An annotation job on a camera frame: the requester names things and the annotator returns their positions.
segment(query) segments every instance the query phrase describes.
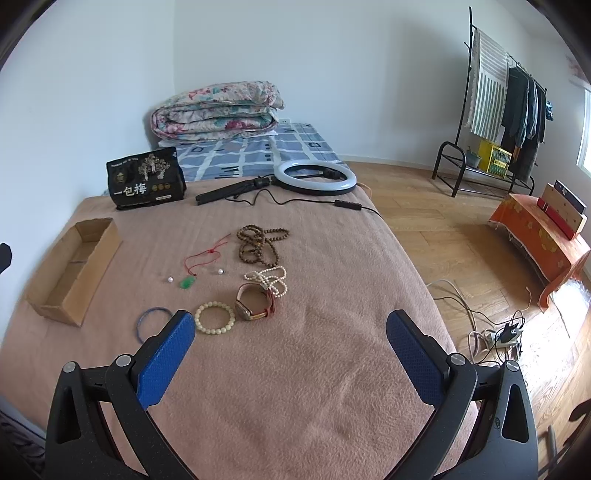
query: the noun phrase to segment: small table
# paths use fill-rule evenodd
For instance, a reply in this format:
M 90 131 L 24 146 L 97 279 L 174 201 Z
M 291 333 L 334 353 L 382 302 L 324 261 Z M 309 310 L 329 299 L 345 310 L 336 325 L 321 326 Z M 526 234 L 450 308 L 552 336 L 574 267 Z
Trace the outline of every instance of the small table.
M 571 277 L 580 279 L 591 249 L 580 235 L 569 240 L 536 205 L 537 201 L 536 197 L 510 193 L 492 214 L 490 222 L 504 225 L 548 280 L 538 301 L 545 310 L 552 292 Z

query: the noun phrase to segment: watch face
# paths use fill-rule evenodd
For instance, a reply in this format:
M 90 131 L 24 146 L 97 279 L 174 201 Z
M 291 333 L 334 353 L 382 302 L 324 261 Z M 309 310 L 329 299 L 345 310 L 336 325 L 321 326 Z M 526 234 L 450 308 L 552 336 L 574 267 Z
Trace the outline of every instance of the watch face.
M 248 310 L 241 302 L 236 302 L 236 313 L 244 320 L 251 320 L 252 312 Z

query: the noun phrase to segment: blue checkered sheet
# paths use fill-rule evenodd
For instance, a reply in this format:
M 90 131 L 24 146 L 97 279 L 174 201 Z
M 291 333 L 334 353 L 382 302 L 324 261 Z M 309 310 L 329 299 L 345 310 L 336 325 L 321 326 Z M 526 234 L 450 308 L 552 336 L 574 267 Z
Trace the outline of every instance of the blue checkered sheet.
M 279 125 L 277 135 L 177 145 L 186 181 L 256 177 L 287 160 L 344 163 L 310 124 Z

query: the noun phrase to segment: ring light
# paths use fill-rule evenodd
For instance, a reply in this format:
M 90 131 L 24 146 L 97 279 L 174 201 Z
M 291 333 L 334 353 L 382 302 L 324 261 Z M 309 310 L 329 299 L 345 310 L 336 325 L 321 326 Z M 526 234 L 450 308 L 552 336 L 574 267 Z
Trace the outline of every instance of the ring light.
M 345 179 L 341 181 L 311 181 L 296 179 L 287 173 L 294 167 L 312 167 L 315 170 L 329 168 L 342 174 Z M 311 195 L 342 195 L 351 192 L 357 185 L 355 173 L 344 165 L 338 165 L 329 161 L 322 160 L 289 160 L 279 165 L 275 165 L 275 178 L 281 187 L 295 192 L 307 193 Z

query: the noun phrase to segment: white bead bracelet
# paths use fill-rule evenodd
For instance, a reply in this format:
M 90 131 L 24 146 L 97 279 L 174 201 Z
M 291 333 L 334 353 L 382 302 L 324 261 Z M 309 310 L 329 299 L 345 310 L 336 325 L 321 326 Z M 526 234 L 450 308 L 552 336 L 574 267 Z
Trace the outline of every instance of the white bead bracelet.
M 208 328 L 205 328 L 203 325 L 201 325 L 201 322 L 199 321 L 199 317 L 201 316 L 201 312 L 205 309 L 210 308 L 210 307 L 218 307 L 218 308 L 224 309 L 230 314 L 230 321 L 228 322 L 228 324 L 225 327 L 217 328 L 217 329 L 216 328 L 208 329 Z M 203 305 L 201 305 L 197 309 L 197 311 L 195 312 L 195 325 L 197 325 L 197 330 L 205 333 L 206 335 L 220 335 L 221 333 L 229 332 L 232 329 L 232 327 L 234 326 L 235 320 L 236 320 L 236 315 L 234 314 L 234 310 L 232 310 L 231 307 L 229 307 L 225 303 L 222 303 L 221 301 L 208 301 L 207 303 L 204 303 Z

